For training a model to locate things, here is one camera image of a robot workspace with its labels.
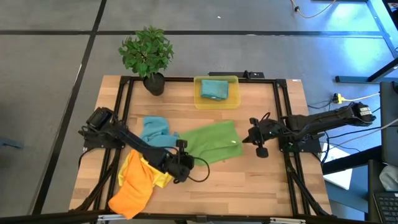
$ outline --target wooden tabletop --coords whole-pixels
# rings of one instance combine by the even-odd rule
[[[120,76],[104,76],[96,107],[114,108],[119,80]],[[301,81],[287,80],[287,84],[293,114],[308,114]],[[134,82],[127,125],[133,133],[140,135],[144,116],[163,116],[169,122],[172,133],[184,133],[214,122],[233,120],[237,133],[244,139],[251,127],[250,117],[261,118],[266,112],[271,112],[270,118],[277,119],[277,113],[272,85],[240,83],[239,90],[241,105],[234,110],[198,110],[193,104],[193,82],[166,82],[161,96],[152,96],[142,82]],[[283,105],[282,90],[280,96]],[[155,187],[142,212],[291,216],[283,155],[276,139],[267,141],[265,147],[268,148],[269,157],[261,159],[256,156],[255,146],[243,144],[242,156],[211,164],[211,174],[205,182],[187,180],[180,184],[171,182],[164,189]],[[122,150],[119,166],[130,150],[130,147]],[[103,155],[104,149],[97,149],[82,159],[70,208],[79,206],[93,190],[98,181]],[[301,153],[301,159],[307,188],[322,208],[330,213],[319,161],[309,153]],[[206,167],[195,166],[191,171],[191,176],[196,179],[206,174]],[[101,208],[104,207],[107,188],[104,188]],[[303,213],[300,191],[297,186],[295,188],[298,209]]]

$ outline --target blue cloth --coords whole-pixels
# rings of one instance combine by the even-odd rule
[[[178,134],[170,134],[169,124],[165,118],[159,116],[145,116],[144,130],[140,138],[151,146],[175,147]]]
[[[228,81],[202,80],[200,96],[213,100],[225,100],[228,98]]]

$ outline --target gray carpet floor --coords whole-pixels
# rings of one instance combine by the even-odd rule
[[[2,0],[0,30],[91,30],[100,2]],[[307,0],[296,3],[308,15],[329,4]],[[383,5],[379,1],[373,4],[391,41],[398,46],[397,31]],[[365,3],[338,2],[316,18],[303,19],[292,12],[289,0],[113,0],[106,4],[99,30],[136,30],[151,24],[165,30],[378,31]],[[378,92],[378,85],[340,84],[333,78],[368,76],[393,59],[381,37],[168,37],[174,45],[175,58],[164,72],[166,76],[194,77],[208,72],[252,70],[264,72],[267,78],[301,79],[308,104],[328,100],[334,93],[357,98]],[[95,39],[45,213],[68,209],[83,144],[77,131],[93,111],[102,76],[131,75],[124,69],[117,51],[124,38],[97,35]],[[0,148],[0,217],[29,213],[87,41],[88,35],[0,35],[0,136],[25,144],[23,150]],[[369,98],[363,103],[376,109],[379,98]],[[325,110],[310,109],[310,112]],[[379,112],[376,116],[373,126],[380,125]],[[331,130],[329,135],[357,129],[345,126]],[[344,136],[335,143],[353,136]],[[377,133],[345,146],[362,151],[380,142]],[[351,188],[364,191],[361,187],[364,183],[366,168],[355,169]],[[332,208],[338,213],[343,207],[333,204]],[[361,219],[361,213],[355,218]]]

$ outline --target orange cloth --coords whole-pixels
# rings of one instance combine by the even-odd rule
[[[150,171],[152,171],[152,174],[154,175],[154,182],[152,183],[152,186],[155,187],[155,185],[158,185],[159,187],[166,187],[166,185],[170,182],[170,180],[173,179],[173,177],[166,172],[165,174],[162,173],[161,171],[153,168],[151,165],[148,164],[148,162],[140,155],[140,160],[143,164],[145,164],[147,167],[149,167]],[[130,162],[130,154],[128,154],[120,167],[119,174],[118,174],[118,182],[119,186],[123,185],[124,182],[124,175],[126,173],[126,169],[129,167],[129,162]]]
[[[149,167],[140,161],[139,153],[132,150],[129,166],[123,172],[124,182],[119,192],[109,200],[109,207],[117,214],[130,219],[141,212],[152,195],[154,176]]]

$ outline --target green leaves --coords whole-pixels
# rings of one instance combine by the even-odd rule
[[[159,69],[166,69],[173,58],[173,45],[164,37],[162,29],[152,26],[144,27],[142,31],[136,31],[137,39],[129,36],[122,41],[119,54],[126,69],[138,73],[140,77],[150,77]]]

